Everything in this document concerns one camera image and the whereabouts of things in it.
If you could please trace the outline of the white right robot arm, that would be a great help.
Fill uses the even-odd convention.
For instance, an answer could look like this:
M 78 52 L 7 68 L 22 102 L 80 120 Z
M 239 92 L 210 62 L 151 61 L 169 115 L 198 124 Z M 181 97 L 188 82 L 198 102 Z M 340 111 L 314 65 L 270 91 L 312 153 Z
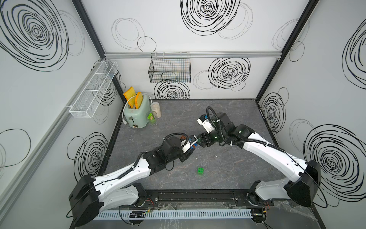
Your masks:
M 226 113 L 203 114 L 197 122 L 205 129 L 198 136 L 200 146 L 210 147 L 214 143 L 237 146 L 260 157 L 285 175 L 280 180 L 255 181 L 247 192 L 250 204 L 259 206 L 269 199 L 290 199 L 303 207 L 312 205 L 321 180 L 321 168 L 317 162 L 306 162 L 287 153 L 244 124 L 235 126 Z

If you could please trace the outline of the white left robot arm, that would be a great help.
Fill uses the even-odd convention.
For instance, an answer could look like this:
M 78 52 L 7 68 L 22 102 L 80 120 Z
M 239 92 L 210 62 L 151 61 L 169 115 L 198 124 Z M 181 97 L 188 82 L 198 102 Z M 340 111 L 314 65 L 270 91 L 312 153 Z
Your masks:
M 115 172 L 80 178 L 69 195 L 71 228 L 83 226 L 104 210 L 123 205 L 141 206 L 147 194 L 138 180 L 149 177 L 166 168 L 167 164 L 179 159 L 187 160 L 198 142 L 195 135 L 182 133 L 167 135 L 162 144 L 151 151 L 141 152 L 136 161 Z

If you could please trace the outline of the bright green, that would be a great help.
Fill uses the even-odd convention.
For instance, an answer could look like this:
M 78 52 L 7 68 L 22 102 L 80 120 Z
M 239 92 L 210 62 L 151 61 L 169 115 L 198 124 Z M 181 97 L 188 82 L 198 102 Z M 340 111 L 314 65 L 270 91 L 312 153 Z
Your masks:
M 197 168 L 197 174 L 200 175 L 200 176 L 202 176 L 204 174 L 204 168 L 198 167 Z

